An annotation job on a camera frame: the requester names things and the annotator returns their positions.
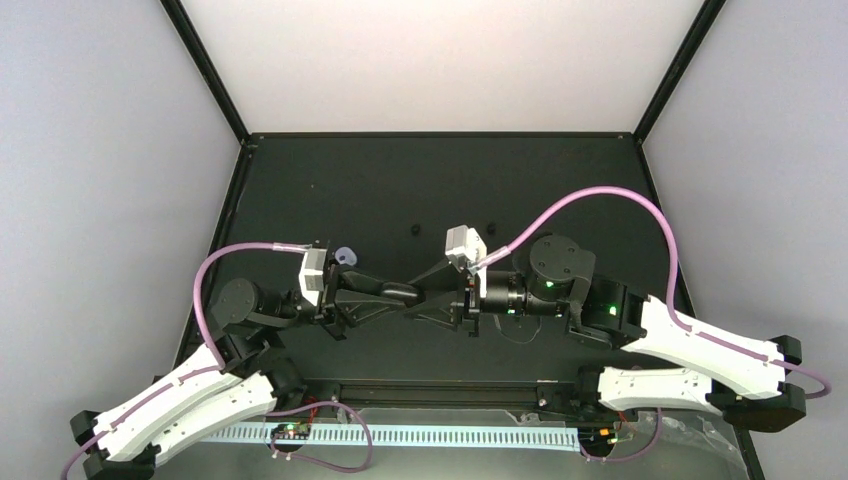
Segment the lavender earbud charging case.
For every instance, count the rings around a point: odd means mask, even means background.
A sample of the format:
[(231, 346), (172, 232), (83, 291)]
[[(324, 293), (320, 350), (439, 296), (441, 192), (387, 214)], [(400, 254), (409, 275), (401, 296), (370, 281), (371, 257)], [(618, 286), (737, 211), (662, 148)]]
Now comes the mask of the lavender earbud charging case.
[(349, 247), (338, 247), (334, 258), (341, 265), (355, 266), (358, 263), (357, 254)]

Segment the black charging case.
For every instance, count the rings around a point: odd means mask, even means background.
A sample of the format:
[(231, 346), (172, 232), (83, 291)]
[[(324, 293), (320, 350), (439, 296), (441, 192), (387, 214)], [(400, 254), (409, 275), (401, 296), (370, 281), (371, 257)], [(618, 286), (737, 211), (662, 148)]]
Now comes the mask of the black charging case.
[(424, 291), (420, 287), (399, 282), (385, 282), (380, 288), (380, 295), (402, 302), (407, 307), (418, 305), (426, 298)]

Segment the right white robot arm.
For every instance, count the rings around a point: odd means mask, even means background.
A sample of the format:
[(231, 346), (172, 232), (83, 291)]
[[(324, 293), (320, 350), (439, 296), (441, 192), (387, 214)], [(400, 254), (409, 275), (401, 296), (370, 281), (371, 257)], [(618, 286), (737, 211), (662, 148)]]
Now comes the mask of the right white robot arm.
[(680, 314), (657, 297), (596, 276), (595, 255), (564, 236), (537, 237), (512, 271), (471, 273), (481, 255), (478, 247), (450, 242), (444, 264), (415, 281), (406, 316), (472, 332), (483, 315), (560, 320), (581, 344), (667, 362), (653, 370), (581, 367), (568, 401), (582, 418), (692, 410), (774, 433), (806, 415), (804, 391), (786, 379), (802, 358), (791, 336), (752, 340)]

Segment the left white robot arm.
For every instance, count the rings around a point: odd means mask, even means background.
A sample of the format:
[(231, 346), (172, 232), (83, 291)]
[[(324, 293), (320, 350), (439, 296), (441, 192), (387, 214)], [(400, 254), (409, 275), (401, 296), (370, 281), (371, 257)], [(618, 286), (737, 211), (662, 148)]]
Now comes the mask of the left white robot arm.
[(71, 421), (88, 479), (149, 479), (187, 447), (253, 417), (312, 415), (308, 387), (281, 331), (319, 326), (335, 337), (362, 316), (394, 313), (424, 301), (423, 291), (348, 266), (306, 272), (286, 293), (237, 278), (211, 310), (221, 327), (142, 393), (104, 412), (84, 410)]

